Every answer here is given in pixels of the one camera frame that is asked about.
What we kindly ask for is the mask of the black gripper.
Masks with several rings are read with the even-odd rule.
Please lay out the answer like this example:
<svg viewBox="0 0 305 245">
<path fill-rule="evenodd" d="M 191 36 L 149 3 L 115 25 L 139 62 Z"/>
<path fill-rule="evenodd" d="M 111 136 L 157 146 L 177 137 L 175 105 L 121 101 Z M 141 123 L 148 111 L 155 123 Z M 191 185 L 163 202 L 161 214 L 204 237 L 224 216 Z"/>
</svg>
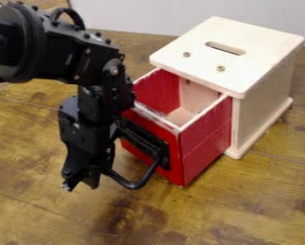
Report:
<svg viewBox="0 0 305 245">
<path fill-rule="evenodd" d="M 59 107 L 60 139 L 68 149 L 61 168 L 61 188 L 72 192 L 79 184 L 91 189 L 100 185 L 101 174 L 112 171 L 115 143 L 111 140 L 115 126 L 88 121 L 80 114 L 77 97 L 65 99 Z"/>
</svg>

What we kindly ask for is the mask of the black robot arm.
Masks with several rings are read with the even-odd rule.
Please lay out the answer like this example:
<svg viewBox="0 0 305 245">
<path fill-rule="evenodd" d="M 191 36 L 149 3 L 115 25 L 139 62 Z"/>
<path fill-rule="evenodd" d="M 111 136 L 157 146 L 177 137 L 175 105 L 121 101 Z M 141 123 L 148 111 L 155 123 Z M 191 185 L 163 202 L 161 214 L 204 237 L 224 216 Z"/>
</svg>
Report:
<svg viewBox="0 0 305 245">
<path fill-rule="evenodd" d="M 48 12 L 20 2 L 0 4 L 0 82 L 43 78 L 77 86 L 77 94 L 57 110 L 68 149 L 61 169 L 65 190 L 79 183 L 96 189 L 112 167 L 112 130 L 136 99 L 123 60 L 111 41 L 85 30 L 75 10 Z"/>
</svg>

